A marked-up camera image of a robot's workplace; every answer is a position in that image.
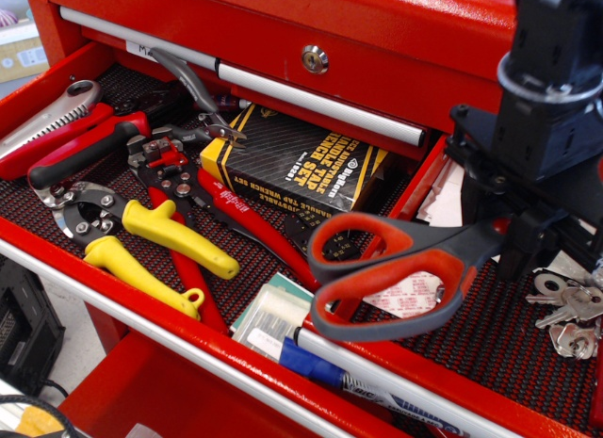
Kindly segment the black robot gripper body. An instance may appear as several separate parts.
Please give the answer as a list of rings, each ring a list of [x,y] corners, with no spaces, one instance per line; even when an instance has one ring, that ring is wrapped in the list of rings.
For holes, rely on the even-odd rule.
[[[510,183],[511,214],[565,212],[554,225],[561,251],[602,256],[602,78],[544,82],[528,75],[502,82],[498,113],[469,105],[450,111],[447,152],[462,166],[491,162]]]

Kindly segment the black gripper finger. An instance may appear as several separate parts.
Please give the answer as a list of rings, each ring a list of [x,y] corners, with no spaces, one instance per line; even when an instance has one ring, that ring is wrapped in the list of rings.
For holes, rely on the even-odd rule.
[[[507,177],[496,164],[466,162],[461,188],[463,225],[509,216],[512,208],[506,202],[506,194],[510,186]]]
[[[519,214],[500,214],[497,227],[504,235],[497,276],[516,281],[535,268],[548,266],[561,251],[554,225],[565,219],[565,212],[546,213],[527,209]]]

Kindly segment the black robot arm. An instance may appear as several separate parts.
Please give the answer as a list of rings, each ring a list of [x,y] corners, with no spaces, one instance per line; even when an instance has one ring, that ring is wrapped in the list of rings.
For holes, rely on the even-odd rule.
[[[602,277],[602,0],[516,0],[497,113],[450,112],[447,152],[464,167],[463,221],[511,222],[498,275],[564,253]]]

